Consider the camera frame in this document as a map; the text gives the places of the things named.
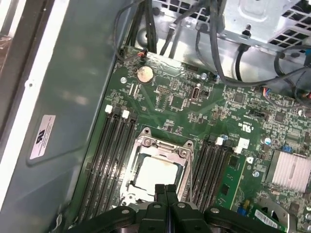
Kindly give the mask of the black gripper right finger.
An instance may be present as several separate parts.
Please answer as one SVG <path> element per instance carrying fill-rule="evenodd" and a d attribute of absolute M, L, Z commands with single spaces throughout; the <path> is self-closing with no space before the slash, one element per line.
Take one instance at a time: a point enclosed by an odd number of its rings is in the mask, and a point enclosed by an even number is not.
<path fill-rule="evenodd" d="M 223 207 L 208 207 L 200 212 L 190 203 L 181 202 L 176 185 L 166 185 L 170 211 L 178 233 L 280 233 L 281 230 L 242 216 Z"/>

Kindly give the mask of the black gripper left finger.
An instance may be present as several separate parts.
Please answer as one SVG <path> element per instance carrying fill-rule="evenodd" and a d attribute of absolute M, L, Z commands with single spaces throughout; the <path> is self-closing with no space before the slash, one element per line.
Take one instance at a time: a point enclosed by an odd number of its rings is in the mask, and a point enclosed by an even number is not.
<path fill-rule="evenodd" d="M 138 211 L 118 206 L 69 229 L 70 233 L 164 233 L 167 204 L 165 185 L 155 185 L 155 201 L 146 202 Z"/>

